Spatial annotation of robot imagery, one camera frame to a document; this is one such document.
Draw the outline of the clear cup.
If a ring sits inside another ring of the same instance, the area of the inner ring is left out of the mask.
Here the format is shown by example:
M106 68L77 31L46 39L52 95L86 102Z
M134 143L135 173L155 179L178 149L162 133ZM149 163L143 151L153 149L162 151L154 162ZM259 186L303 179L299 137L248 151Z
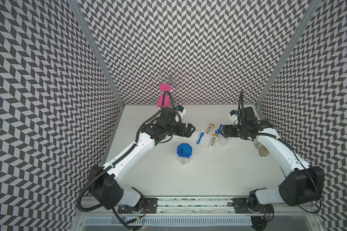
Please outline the clear cup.
M178 156L181 165L187 165L191 160L191 155L189 156Z
M229 143L229 138L225 138L223 135L219 135L218 136L218 144L220 145L220 146L226 146L226 145L228 145L228 143Z

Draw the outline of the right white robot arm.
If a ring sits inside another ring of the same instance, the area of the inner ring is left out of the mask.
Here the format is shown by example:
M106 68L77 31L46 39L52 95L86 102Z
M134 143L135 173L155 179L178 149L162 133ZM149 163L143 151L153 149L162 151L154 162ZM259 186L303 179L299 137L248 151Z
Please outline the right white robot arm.
M274 157L285 176L276 187L249 192L246 202L251 213L259 213L262 206L273 204L300 207L305 203L322 201L324 170L305 161L278 135L268 120L259 120L253 108L245 107L244 91L240 92L238 109L231 111L230 118L232 124L222 127L221 136L258 142Z

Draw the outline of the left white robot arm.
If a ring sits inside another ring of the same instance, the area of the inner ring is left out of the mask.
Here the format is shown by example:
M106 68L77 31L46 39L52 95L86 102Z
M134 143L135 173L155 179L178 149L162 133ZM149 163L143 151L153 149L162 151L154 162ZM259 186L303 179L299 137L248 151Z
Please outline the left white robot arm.
M90 212L100 207L110 210L118 205L141 211L145 196L136 188L123 189L120 186L126 173L166 137L189 138L196 130L192 124L182 122L186 110L173 103L169 91L163 93L163 99L168 99L169 105L161 104L158 112L140 125L130 145L111 161L102 166L94 165L90 169L89 181L76 201L79 211Z

